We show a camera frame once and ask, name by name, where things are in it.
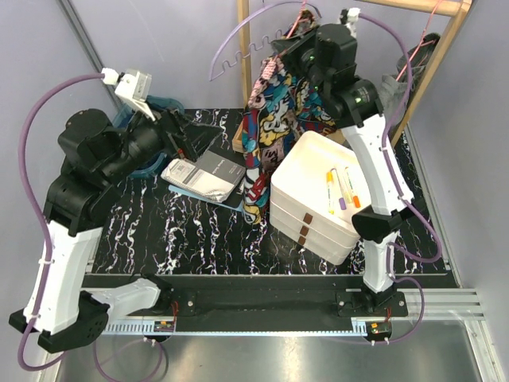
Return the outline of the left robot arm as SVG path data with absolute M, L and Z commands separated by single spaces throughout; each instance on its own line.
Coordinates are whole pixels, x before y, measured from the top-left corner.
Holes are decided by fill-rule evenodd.
M 172 109 L 156 119 L 136 113 L 123 129 L 101 110 L 75 113 L 58 137 L 64 162 L 42 211 L 52 245 L 37 276 L 44 292 L 12 313 L 10 325 L 37 333 L 41 348 L 60 353 L 90 345 L 109 323 L 139 310 L 156 315 L 171 310 L 172 286 L 155 275 L 107 292 L 83 290 L 87 262 L 121 197 L 122 181 L 160 153 L 195 161 L 221 134 L 221 128 Z

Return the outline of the colourful comic print shorts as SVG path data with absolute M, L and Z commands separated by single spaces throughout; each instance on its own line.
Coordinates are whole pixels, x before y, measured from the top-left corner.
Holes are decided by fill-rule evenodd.
M 306 131 L 327 136 L 336 126 L 309 82 L 293 75 L 274 53 L 263 60 L 243 115 L 247 223 L 261 222 L 269 207 L 271 175 Z

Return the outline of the lavender plastic hanger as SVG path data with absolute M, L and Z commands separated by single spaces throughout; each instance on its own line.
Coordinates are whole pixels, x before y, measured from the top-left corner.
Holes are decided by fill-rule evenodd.
M 212 81 L 220 78 L 222 75 L 224 75 L 229 68 L 234 68 L 237 64 L 240 64 L 241 62 L 244 62 L 244 61 L 246 61 L 246 62 L 251 61 L 251 54 L 253 52 L 258 52 L 259 50 L 263 49 L 267 44 L 269 44 L 271 42 L 271 39 L 270 39 L 269 35 L 264 35 L 262 37 L 261 43 L 259 45 L 257 45 L 257 44 L 255 44 L 254 42 L 251 41 L 251 33 L 248 32 L 247 33 L 247 41 L 244 41 L 243 39 L 240 39 L 240 42 L 241 42 L 240 50 L 235 52 L 235 55 L 234 55 L 235 60 L 234 61 L 223 60 L 222 63 L 221 63 L 221 72 L 215 72 L 216 64 L 219 62 L 219 58 L 220 58 L 222 52 L 224 51 L 224 49 L 227 47 L 229 42 L 235 36 L 240 36 L 240 33 L 250 25 L 251 21 L 253 21 L 255 18 L 261 16 L 265 12 L 267 12 L 269 10 L 272 10 L 273 8 L 276 8 L 278 6 L 291 5 L 291 4 L 295 4 L 295 5 L 301 6 L 302 2 L 299 2 L 299 1 L 281 1 L 281 2 L 276 2 L 274 4 L 269 4 L 267 6 L 264 6 L 260 10 L 257 10 L 253 14 L 250 14 L 249 16 L 244 18 L 230 32 L 230 34 L 226 37 L 226 39 L 222 42 L 222 44 L 220 45 L 220 47 L 216 51 L 214 57 L 212 58 L 211 64 L 210 64 L 208 80 L 210 82 L 212 82 Z

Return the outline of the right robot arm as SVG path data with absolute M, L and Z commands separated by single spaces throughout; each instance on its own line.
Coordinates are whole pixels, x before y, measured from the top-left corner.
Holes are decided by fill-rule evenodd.
M 365 272 L 361 290 L 345 309 L 384 314 L 397 300 L 392 244 L 404 221 L 421 216 L 425 202 L 413 196 L 388 146 L 375 85 L 356 75 L 357 40 L 346 26 L 326 24 L 300 37 L 274 40 L 271 47 L 291 74 L 317 92 L 363 171 L 371 203 L 353 215 L 352 223 L 364 242 Z

